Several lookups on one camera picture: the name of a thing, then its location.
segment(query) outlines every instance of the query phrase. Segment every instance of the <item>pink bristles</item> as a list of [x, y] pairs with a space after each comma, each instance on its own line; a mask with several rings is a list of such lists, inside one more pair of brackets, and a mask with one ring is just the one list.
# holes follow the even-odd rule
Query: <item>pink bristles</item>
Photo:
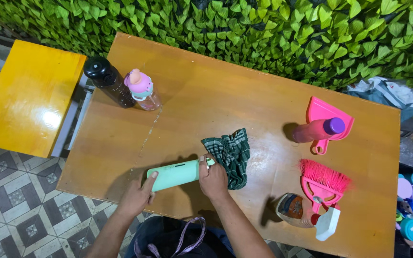
[[299, 169], [302, 176], [340, 193], [343, 193], [352, 181], [348, 176], [310, 159], [299, 160]]

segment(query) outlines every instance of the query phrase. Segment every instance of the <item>green leaf wall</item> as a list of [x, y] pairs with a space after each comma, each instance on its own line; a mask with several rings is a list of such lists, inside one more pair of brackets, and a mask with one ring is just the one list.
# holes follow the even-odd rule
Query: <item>green leaf wall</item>
[[0, 0], [0, 20], [88, 56], [122, 31], [332, 90], [413, 87], [413, 0]]

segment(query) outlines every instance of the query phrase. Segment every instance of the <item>pink water bottle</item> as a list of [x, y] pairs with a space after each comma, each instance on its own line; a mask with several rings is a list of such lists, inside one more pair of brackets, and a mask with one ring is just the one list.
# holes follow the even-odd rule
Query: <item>pink water bottle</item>
[[345, 123], [340, 118], [319, 119], [297, 126], [293, 131], [293, 139], [298, 143], [324, 140], [343, 131]]
[[139, 69], [133, 69], [127, 73], [124, 84], [130, 89], [133, 99], [146, 111], [157, 110], [162, 106], [156, 88], [149, 76], [141, 73]]

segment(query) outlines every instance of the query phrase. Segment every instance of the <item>tiled floor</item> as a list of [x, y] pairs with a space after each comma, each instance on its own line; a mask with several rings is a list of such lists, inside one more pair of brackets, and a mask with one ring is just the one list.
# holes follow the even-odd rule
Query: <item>tiled floor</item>
[[[0, 149], [0, 258], [84, 257], [117, 205], [55, 190], [64, 158]], [[127, 230], [123, 258], [142, 213]], [[269, 242], [277, 258], [310, 258], [300, 247]]]

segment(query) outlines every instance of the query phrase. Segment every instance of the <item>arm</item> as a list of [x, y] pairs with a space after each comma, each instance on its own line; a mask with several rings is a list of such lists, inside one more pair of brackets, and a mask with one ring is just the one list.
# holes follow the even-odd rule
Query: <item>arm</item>
[[144, 210], [146, 204], [151, 204], [155, 197], [155, 193], [151, 190], [157, 175], [157, 171], [153, 172], [146, 179], [143, 187], [140, 187], [142, 174], [139, 180], [130, 182], [116, 211], [109, 217], [92, 248], [87, 253], [87, 258], [117, 257], [125, 232], [129, 229], [135, 217]]
[[199, 158], [200, 188], [216, 208], [235, 255], [239, 258], [274, 258], [264, 239], [227, 191], [226, 170], [217, 162], [207, 169], [207, 157], [214, 159], [211, 154]]

